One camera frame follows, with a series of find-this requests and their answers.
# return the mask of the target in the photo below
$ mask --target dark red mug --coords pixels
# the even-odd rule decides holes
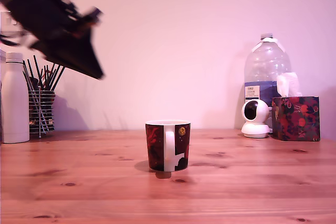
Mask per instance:
[[[188,166],[189,121],[146,122],[149,167],[163,172],[174,172]]]

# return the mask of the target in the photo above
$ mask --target black wire basket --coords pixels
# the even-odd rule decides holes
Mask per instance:
[[[51,90],[28,91],[29,94],[29,133],[42,134],[53,132],[53,103],[55,92]]]

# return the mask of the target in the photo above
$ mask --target tissue box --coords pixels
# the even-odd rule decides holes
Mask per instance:
[[[282,141],[320,141],[318,97],[272,99],[273,136]]]

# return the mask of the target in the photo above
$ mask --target white water bottle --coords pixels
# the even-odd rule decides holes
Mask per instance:
[[[277,76],[291,72],[291,64],[283,46],[273,34],[262,34],[245,63],[245,102],[261,99],[269,107],[266,121],[272,133],[272,98],[279,97]]]
[[[6,73],[2,81],[1,116],[3,143],[29,141],[29,97],[23,75],[23,56],[6,54]]]

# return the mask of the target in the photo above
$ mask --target security camera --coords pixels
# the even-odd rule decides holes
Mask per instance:
[[[245,124],[241,128],[241,132],[246,137],[264,138],[268,136],[269,127],[265,124],[269,115],[269,109],[266,102],[260,99],[252,99],[242,107],[242,116]]]

